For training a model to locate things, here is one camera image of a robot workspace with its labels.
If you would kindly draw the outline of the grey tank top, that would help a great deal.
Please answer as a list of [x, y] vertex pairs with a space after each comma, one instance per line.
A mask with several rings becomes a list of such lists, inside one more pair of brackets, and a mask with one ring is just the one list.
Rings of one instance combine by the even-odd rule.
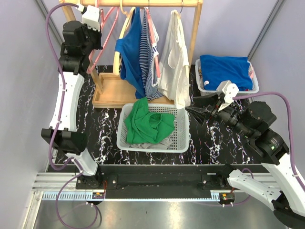
[[141, 144], [133, 144], [131, 145], [132, 148], [139, 148], [139, 149], [160, 149], [160, 150], [166, 150], [168, 149], [173, 141], [170, 137], [165, 138], [163, 141], [157, 144], [151, 144], [151, 143], [141, 143]]

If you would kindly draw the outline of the green tank top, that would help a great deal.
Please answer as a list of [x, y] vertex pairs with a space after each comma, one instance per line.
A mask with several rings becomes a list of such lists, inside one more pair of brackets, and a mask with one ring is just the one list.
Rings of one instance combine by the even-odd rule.
[[124, 120], [126, 142], [131, 145], [158, 144], [175, 130], [174, 121], [173, 114], [149, 111], [147, 98], [142, 98], [134, 103]]

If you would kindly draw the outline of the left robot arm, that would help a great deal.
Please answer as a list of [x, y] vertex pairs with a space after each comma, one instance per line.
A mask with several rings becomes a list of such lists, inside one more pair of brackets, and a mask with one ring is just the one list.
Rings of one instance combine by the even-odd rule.
[[62, 151], [72, 161], [93, 189], [99, 188], [103, 177], [87, 149], [87, 136], [77, 132], [76, 113], [81, 88], [90, 65], [89, 55], [101, 47], [101, 32], [79, 21], [63, 25], [64, 42], [58, 61], [59, 89], [56, 106], [48, 128], [41, 137], [49, 144], [49, 155], [54, 149]]

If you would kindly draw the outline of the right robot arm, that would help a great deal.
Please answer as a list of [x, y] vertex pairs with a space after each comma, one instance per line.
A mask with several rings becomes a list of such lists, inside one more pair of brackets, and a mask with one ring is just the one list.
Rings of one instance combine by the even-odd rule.
[[220, 99], [207, 107], [187, 107], [198, 123], [218, 122], [245, 138], [244, 147], [267, 169], [279, 187], [265, 185], [241, 170], [226, 164], [210, 184], [222, 189], [239, 189], [271, 209], [275, 217], [291, 229], [305, 227], [304, 180], [295, 173], [292, 148], [270, 128], [276, 120], [266, 102], [254, 101], [244, 112], [227, 106]]

